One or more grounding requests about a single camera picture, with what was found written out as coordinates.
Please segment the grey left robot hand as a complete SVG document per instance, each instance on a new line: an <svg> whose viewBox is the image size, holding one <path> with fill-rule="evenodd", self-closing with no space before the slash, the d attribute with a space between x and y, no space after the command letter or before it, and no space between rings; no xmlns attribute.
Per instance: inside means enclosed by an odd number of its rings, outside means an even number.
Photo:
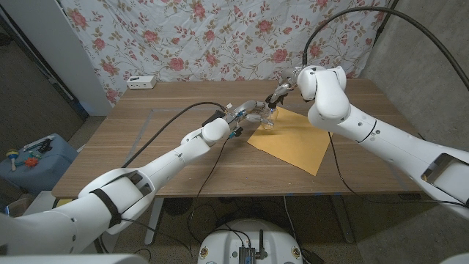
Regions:
<svg viewBox="0 0 469 264"><path fill-rule="evenodd" d="M243 132L240 123L243 120L259 123L264 129L271 130L275 124L278 111L272 109L268 103L256 100L249 100L241 104L234 110L229 110L226 114L230 132L229 138L238 137Z"/></svg>

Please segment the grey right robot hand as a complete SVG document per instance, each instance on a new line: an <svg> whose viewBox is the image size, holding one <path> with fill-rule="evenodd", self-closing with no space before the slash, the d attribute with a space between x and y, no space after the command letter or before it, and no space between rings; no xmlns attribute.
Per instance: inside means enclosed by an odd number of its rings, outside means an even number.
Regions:
<svg viewBox="0 0 469 264"><path fill-rule="evenodd" d="M274 109L278 103L283 103L284 98L296 88L298 75L302 69L302 67L290 67L282 71L278 87L266 98L270 108Z"/></svg>

